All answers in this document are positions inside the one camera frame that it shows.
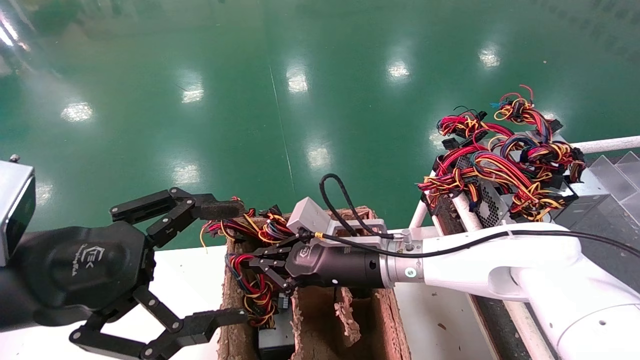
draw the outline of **red wire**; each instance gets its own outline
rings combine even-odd
[[[529,99],[531,100],[531,102],[533,102],[533,90],[531,90],[531,88],[528,87],[527,85],[523,85],[523,84],[520,84],[520,87],[525,88],[529,91],[529,96],[530,96]]]
[[[504,101],[504,98],[509,96],[509,95],[517,95],[518,98],[522,97],[520,94],[518,94],[517,92],[508,92],[506,94],[504,94],[501,98],[500,98],[500,102]]]

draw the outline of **metal mesh grille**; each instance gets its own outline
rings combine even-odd
[[[461,170],[465,170],[466,168],[471,167],[471,160],[469,160],[468,156],[461,156],[456,162],[456,167]]]
[[[481,204],[474,210],[474,213],[478,216],[482,227],[487,228],[496,226],[498,222],[500,222],[498,204],[496,204],[492,194],[487,190],[484,184],[481,185],[481,188],[482,202],[485,203],[486,206]]]

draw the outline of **green epoxy floor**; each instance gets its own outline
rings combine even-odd
[[[520,83],[569,141],[640,133],[635,1],[0,0],[0,19],[0,156],[36,167],[31,230],[173,185],[292,209],[327,172],[405,226],[435,122]]]

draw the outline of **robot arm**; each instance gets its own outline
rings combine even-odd
[[[298,203],[290,227],[328,234],[340,229],[313,206],[315,203],[309,202],[310,199],[305,199]],[[375,244],[381,250],[427,256],[493,234],[507,233],[507,236],[441,256],[379,255],[374,260],[362,257],[355,260],[357,255],[354,255],[352,264],[360,264],[361,270],[352,274],[361,274],[359,284],[353,284],[352,275],[346,275],[339,267],[336,269],[339,265],[334,265],[331,271],[333,278],[323,276],[329,272],[322,270],[322,264],[330,260],[323,259],[323,252],[316,248],[343,246],[335,241],[314,238],[306,247],[292,251],[288,262],[314,264],[318,271],[314,272],[314,266],[309,266],[307,272],[322,279],[325,286],[333,280],[334,284],[346,282],[346,286],[370,288],[381,287],[380,283],[391,288],[396,282],[424,282],[494,299],[530,302],[540,327],[563,359],[638,358],[640,350],[632,337],[636,333],[634,324],[640,323],[640,294],[585,257],[578,238],[536,234],[558,230],[566,231],[556,224],[525,223],[436,238],[421,237],[421,228],[389,231],[397,235],[395,240],[375,236],[345,238]],[[529,234],[520,235],[519,231],[529,231]],[[331,252],[324,256],[333,257]],[[372,261],[380,265],[379,277],[366,274]]]

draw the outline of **robotic hand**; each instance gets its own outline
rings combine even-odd
[[[26,233],[35,207],[33,168],[0,161],[0,332],[87,320],[69,340],[120,359],[168,359],[182,347],[207,343],[224,325],[243,323],[243,309],[178,318],[148,285],[154,247],[162,247],[196,219],[220,220],[244,213],[239,201],[217,201],[171,188],[110,209],[107,227],[66,227]],[[147,233],[133,225],[158,217]],[[148,344],[100,332],[140,304],[165,328]]]

